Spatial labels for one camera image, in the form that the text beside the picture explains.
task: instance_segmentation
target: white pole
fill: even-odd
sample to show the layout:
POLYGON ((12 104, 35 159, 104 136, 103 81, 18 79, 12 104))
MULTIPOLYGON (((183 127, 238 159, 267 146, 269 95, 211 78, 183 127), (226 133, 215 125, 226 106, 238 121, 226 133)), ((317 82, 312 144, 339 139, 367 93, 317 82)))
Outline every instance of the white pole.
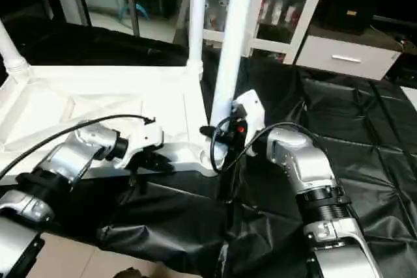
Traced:
MULTIPOLYGON (((231 104, 235 96, 240 56, 244 47, 246 19, 251 0, 230 0, 225 27, 225 36, 214 92, 210 124, 217 126, 224 118, 230 116, 231 104)), ((225 145, 216 144, 216 160, 221 160, 227 153, 225 145)))
POLYGON ((190 54, 188 57, 188 66, 194 66, 202 74, 203 61, 201 60, 201 51, 203 49, 203 29, 206 0, 190 1, 190 31, 189 45, 190 54))
POLYGON ((0 54, 8 73, 27 70, 29 65, 13 44, 3 22, 0 20, 0 54))

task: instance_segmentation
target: black tablecloth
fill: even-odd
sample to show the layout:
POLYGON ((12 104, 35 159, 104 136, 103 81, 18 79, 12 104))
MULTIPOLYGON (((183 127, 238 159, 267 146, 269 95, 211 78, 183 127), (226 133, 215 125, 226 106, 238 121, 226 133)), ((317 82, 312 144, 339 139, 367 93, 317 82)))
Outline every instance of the black tablecloth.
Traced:
MULTIPOLYGON (((7 27, 33 64, 186 62, 183 48, 103 29, 29 20, 7 27)), ((218 60, 209 51, 204 60, 210 112, 218 60)), ((251 88, 267 124, 298 122, 320 136, 385 278, 417 277, 417 112, 401 89, 244 59, 237 94, 251 88)), ((195 172, 142 177, 134 187, 127 178, 86 180, 51 229, 204 278, 305 277, 301 218, 285 175, 262 158, 243 160, 240 172, 245 183, 232 203, 218 200, 224 177, 195 172)))

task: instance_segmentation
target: drawer handle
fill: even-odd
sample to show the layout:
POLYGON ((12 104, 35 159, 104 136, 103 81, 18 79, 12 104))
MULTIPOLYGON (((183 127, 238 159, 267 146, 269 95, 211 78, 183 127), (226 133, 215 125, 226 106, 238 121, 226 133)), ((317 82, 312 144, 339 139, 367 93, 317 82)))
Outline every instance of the drawer handle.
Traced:
POLYGON ((342 55, 333 55, 332 59, 348 61, 348 62, 353 62, 353 63, 361 63, 362 62, 360 59, 353 59, 353 58, 349 58, 349 57, 344 57, 342 55))

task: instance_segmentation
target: glass cabinet door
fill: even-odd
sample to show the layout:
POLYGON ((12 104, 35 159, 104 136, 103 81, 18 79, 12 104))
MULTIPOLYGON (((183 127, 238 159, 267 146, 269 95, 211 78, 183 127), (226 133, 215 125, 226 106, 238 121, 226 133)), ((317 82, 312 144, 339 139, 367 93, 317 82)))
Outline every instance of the glass cabinet door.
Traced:
POLYGON ((256 38, 290 44, 307 0, 262 0, 256 38))
POLYGON ((222 42, 229 0, 206 0, 204 17, 204 38, 222 42))
POLYGON ((256 50, 270 51, 279 53, 278 59, 284 63, 292 64, 318 2, 252 0, 248 16, 251 37, 246 54, 253 55, 256 50))

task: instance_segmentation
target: tiled floor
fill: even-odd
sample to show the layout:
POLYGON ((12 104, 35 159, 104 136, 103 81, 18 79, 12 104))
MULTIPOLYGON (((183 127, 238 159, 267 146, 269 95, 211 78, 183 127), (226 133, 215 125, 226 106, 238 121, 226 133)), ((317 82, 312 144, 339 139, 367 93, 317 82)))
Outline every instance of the tiled floor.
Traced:
POLYGON ((151 278, 197 278, 170 270, 162 264, 101 251, 51 234, 42 237, 46 244, 28 278, 113 278, 131 267, 151 278))
MULTIPOLYGON (((125 17, 122 21, 119 21, 115 16, 95 12, 90 12, 89 14, 93 26, 133 35, 132 24, 130 23, 129 17, 125 17)), ((158 18, 146 20, 141 16, 138 20, 141 37, 172 43, 175 35, 175 26, 177 24, 176 15, 169 20, 158 18)))

